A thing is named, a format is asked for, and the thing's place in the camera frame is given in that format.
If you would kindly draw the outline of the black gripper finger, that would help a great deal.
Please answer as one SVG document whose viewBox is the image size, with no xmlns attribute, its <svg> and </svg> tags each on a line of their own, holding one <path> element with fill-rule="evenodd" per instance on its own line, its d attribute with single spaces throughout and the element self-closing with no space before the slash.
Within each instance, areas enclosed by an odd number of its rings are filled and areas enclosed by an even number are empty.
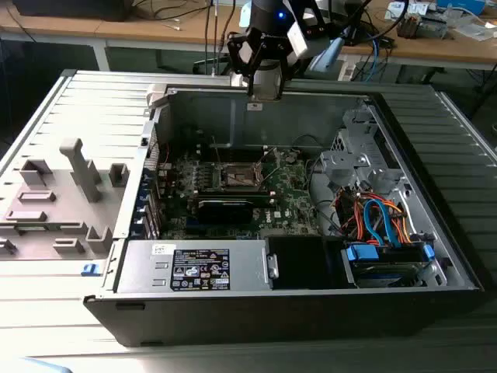
<svg viewBox="0 0 497 373">
<path fill-rule="evenodd" d="M 234 72 L 248 79 L 247 94 L 254 93 L 255 73 L 266 56 L 266 33 L 249 27 L 244 33 L 230 33 L 228 35 L 228 53 Z M 242 48 L 249 47 L 248 60 L 242 58 Z"/>
<path fill-rule="evenodd" d="M 311 63 L 311 58 L 297 59 L 292 65 L 289 65 L 287 59 L 280 62 L 280 84 L 277 90 L 277 95 L 282 96 L 285 84 L 293 78 L 303 78 Z"/>
</svg>

